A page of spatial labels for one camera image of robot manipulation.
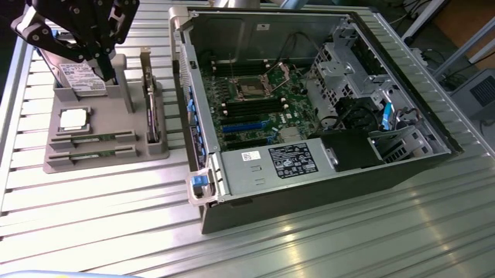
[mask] blue pcie slot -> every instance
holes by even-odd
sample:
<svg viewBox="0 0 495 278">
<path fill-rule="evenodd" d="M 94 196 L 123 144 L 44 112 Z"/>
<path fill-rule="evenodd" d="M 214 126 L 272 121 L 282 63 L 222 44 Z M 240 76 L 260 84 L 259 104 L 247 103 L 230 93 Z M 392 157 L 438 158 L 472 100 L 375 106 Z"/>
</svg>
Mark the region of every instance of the blue pcie slot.
<svg viewBox="0 0 495 278">
<path fill-rule="evenodd" d="M 263 129 L 264 126 L 266 126 L 266 122 L 248 123 L 248 124 L 244 124 L 244 125 L 224 126 L 224 127 L 222 127 L 222 131 L 224 133 L 238 132 L 238 131 L 247 131 L 247 130 Z"/>
</svg>

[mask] motherboard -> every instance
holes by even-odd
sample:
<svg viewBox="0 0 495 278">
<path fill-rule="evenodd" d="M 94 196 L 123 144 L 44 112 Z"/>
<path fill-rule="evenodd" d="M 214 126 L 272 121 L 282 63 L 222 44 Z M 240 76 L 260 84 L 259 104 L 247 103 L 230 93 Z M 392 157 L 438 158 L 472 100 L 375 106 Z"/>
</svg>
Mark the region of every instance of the motherboard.
<svg viewBox="0 0 495 278">
<path fill-rule="evenodd" d="M 223 151 L 307 139 L 319 127 L 304 80 L 291 64 L 264 74 L 202 72 L 216 137 Z"/>
</svg>

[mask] robotic arm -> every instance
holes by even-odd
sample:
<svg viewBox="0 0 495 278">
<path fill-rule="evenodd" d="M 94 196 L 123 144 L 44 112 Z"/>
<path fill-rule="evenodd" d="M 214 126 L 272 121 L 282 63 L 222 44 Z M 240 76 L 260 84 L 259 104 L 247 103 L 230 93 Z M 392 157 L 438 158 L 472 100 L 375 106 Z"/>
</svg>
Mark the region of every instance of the robotic arm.
<svg viewBox="0 0 495 278">
<path fill-rule="evenodd" d="M 27 0 L 27 4 L 28 11 L 11 25 L 17 35 L 44 50 L 49 61 L 57 60 L 49 56 L 76 63 L 87 60 L 104 81 L 114 79 L 115 44 L 126 41 L 139 0 Z M 55 38 L 45 19 L 71 32 L 73 42 Z"/>
</svg>

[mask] slotted metal surface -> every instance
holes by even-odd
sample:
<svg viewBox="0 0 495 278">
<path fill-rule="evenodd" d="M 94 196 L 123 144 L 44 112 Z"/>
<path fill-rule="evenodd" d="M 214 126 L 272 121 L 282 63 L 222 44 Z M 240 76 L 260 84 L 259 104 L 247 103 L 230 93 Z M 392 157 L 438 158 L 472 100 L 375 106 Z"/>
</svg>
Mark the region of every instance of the slotted metal surface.
<svg viewBox="0 0 495 278">
<path fill-rule="evenodd" d="M 494 275 L 492 150 L 407 48 L 396 43 L 382 17 L 366 8 L 336 9 L 362 15 L 403 71 L 414 76 L 412 83 L 466 153 L 392 190 L 200 234 L 200 214 L 187 203 L 183 182 L 188 166 L 167 37 L 171 3 L 142 1 L 130 38 L 118 46 L 128 57 L 131 86 L 139 86 L 139 48 L 152 48 L 174 149 L 166 160 L 43 172 L 52 76 L 27 47 L 3 141 L 0 273 L 47 269 L 143 277 Z"/>
</svg>

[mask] white label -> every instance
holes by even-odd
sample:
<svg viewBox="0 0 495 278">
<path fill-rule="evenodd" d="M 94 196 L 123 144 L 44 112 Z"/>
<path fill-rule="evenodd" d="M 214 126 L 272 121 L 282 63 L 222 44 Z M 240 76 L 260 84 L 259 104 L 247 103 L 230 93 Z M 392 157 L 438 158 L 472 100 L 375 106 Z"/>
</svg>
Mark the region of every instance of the white label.
<svg viewBox="0 0 495 278">
<path fill-rule="evenodd" d="M 80 160 L 87 158 L 99 158 L 100 155 L 84 155 L 84 156 L 76 156 L 75 158 L 71 158 L 71 160 Z"/>
<path fill-rule="evenodd" d="M 60 64 L 59 66 L 75 92 L 106 89 L 106 83 L 94 73 L 88 64 Z"/>
<path fill-rule="evenodd" d="M 260 152 L 259 151 L 243 152 L 242 153 L 242 159 L 243 159 L 243 161 L 256 160 L 256 159 L 260 159 L 260 158 L 262 158 L 262 156 L 260 156 Z"/>
<path fill-rule="evenodd" d="M 270 24 L 258 24 L 256 25 L 256 31 L 268 31 L 270 30 Z"/>
<path fill-rule="evenodd" d="M 79 144 L 79 143 L 87 143 L 87 142 L 99 142 L 99 138 L 90 138 L 90 139 L 81 139 L 81 140 L 73 140 L 72 143 Z"/>
</svg>

